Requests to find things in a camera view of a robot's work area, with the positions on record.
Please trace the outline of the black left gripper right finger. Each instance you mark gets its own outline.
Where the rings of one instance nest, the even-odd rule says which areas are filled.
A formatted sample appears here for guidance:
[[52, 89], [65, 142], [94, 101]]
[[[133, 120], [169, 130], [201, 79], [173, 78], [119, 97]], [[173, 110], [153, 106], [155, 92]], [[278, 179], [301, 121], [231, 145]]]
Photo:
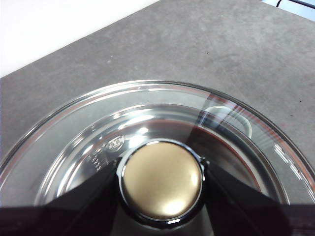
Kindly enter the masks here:
[[315, 206], [281, 204], [205, 161], [205, 206], [216, 236], [313, 236]]

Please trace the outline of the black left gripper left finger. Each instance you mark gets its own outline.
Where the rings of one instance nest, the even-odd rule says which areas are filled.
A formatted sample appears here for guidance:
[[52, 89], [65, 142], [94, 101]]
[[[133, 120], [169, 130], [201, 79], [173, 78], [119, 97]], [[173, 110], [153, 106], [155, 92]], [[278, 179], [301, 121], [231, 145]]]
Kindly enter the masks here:
[[2, 207], [2, 236], [109, 236], [117, 210], [116, 167], [104, 167], [43, 206]]

